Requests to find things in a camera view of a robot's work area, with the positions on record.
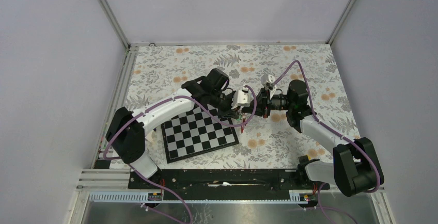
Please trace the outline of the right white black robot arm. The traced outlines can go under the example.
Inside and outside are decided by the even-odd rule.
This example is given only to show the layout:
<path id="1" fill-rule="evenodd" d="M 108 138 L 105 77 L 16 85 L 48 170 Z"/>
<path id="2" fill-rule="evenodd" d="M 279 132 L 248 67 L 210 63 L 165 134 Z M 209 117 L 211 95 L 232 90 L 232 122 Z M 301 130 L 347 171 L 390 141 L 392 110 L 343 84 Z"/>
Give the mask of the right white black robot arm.
<path id="1" fill-rule="evenodd" d="M 333 161 L 301 157 L 296 169 L 296 182 L 304 189 L 316 182 L 336 185 L 347 197 L 358 193 L 373 193 L 384 183 L 384 175 L 370 139 L 353 139 L 325 124 L 312 106 L 308 85 L 292 80 L 285 94 L 277 94 L 268 83 L 254 97 L 244 87 L 235 95 L 242 113 L 267 118 L 272 111 L 284 111 L 288 124 L 330 151 Z"/>

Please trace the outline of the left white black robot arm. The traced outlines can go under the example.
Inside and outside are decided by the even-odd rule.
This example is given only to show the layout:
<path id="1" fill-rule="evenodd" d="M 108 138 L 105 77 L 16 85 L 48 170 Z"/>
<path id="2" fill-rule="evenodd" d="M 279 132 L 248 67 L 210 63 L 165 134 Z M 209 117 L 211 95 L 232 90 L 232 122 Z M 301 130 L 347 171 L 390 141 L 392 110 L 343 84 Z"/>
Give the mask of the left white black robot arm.
<path id="1" fill-rule="evenodd" d="M 246 96 L 247 88 L 225 94 L 228 82 L 228 76 L 215 68 L 206 76 L 185 82 L 175 93 L 145 110 L 118 109 L 105 137 L 108 147 L 117 153 L 116 159 L 141 174 L 140 181 L 147 188 L 155 188 L 160 183 L 160 175 L 157 165 L 147 154 L 146 135 L 172 117 L 192 110 L 195 104 L 210 105 L 223 116 L 250 100 Z"/>

